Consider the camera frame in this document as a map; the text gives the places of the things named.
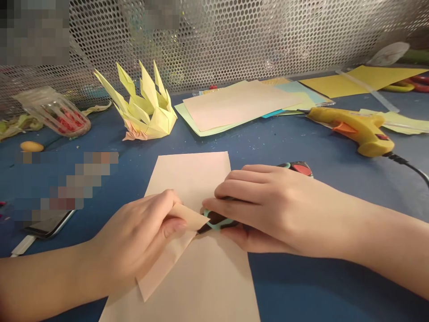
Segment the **light blue paper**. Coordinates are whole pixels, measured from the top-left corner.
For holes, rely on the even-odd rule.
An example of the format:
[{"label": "light blue paper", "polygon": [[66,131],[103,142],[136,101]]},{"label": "light blue paper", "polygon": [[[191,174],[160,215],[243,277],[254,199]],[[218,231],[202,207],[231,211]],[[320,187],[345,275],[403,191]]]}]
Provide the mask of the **light blue paper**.
[{"label": "light blue paper", "polygon": [[284,110],[277,110],[277,111],[274,111],[274,112],[271,112],[271,113],[265,114],[265,115],[263,115],[262,117],[263,117],[263,118],[265,118],[265,119],[267,119],[267,118],[269,118],[269,117],[271,117],[271,116],[274,116],[274,115],[280,114],[280,113],[282,113],[282,112],[284,112]]},{"label": "light blue paper", "polygon": [[288,93],[300,93],[300,92],[307,93],[308,96],[316,105],[326,102],[325,99],[321,97],[318,93],[316,93],[312,89],[305,87],[298,81],[290,82],[287,84],[279,84],[279,85],[276,85],[275,87]]}]

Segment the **yellow origami crown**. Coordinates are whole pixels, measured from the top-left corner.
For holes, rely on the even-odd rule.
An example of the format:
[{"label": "yellow origami crown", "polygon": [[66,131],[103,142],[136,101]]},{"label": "yellow origami crown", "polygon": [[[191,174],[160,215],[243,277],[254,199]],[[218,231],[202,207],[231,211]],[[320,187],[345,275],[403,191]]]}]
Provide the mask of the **yellow origami crown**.
[{"label": "yellow origami crown", "polygon": [[130,94],[130,101],[128,103],[121,94],[115,91],[98,70],[95,70],[94,74],[112,97],[116,109],[124,119],[128,132],[123,140],[158,139],[170,134],[177,120],[177,115],[171,106],[170,95],[162,84],[155,61],[153,61],[155,83],[158,85],[160,92],[157,92],[155,83],[142,62],[140,62],[142,69],[140,91],[143,97],[136,94],[134,82],[131,77],[128,76],[118,63],[116,63],[116,66],[118,68],[119,80]]}]

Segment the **metal mesh panel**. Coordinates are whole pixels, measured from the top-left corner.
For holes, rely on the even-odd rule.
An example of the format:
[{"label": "metal mesh panel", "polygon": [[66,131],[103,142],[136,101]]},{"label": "metal mesh panel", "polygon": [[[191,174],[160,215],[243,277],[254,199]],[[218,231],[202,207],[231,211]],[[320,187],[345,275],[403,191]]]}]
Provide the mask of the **metal mesh panel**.
[{"label": "metal mesh panel", "polygon": [[150,73],[155,59],[177,93],[352,66],[407,37],[428,48],[429,0],[170,1],[177,30],[148,30],[142,1],[70,0],[70,65],[0,66],[3,117],[22,113],[12,95],[43,85],[81,108],[106,102],[94,68],[125,94],[116,61],[137,79],[139,59]]}]

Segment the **phone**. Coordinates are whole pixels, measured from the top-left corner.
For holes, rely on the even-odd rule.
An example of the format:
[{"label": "phone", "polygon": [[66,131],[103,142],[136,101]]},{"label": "phone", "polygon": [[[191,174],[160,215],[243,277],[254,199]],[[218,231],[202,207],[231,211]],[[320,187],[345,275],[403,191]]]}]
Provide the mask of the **phone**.
[{"label": "phone", "polygon": [[53,237],[64,227],[75,211],[76,210],[69,210],[61,215],[40,221],[37,224],[25,227],[24,231],[42,239]]}]

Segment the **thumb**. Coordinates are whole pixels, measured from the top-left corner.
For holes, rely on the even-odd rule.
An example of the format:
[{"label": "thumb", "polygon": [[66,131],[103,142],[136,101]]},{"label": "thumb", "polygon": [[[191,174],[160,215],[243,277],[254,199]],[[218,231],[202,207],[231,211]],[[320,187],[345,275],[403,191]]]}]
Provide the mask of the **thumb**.
[{"label": "thumb", "polygon": [[286,243],[257,229],[245,230],[243,227],[224,228],[221,234],[235,242],[242,250],[249,253],[289,253],[298,251]]},{"label": "thumb", "polygon": [[137,280],[141,280],[150,271],[171,240],[171,237],[176,233],[183,233],[185,230],[186,221],[180,218],[168,219],[162,223],[152,242],[146,248],[144,255],[141,257],[140,264],[138,265],[139,271],[136,275]]},{"label": "thumb", "polygon": [[170,241],[170,237],[176,233],[182,233],[186,230],[186,221],[181,218],[171,218],[165,220],[159,231],[153,237],[145,251],[145,258],[148,261],[155,262],[164,250],[164,247]]}]

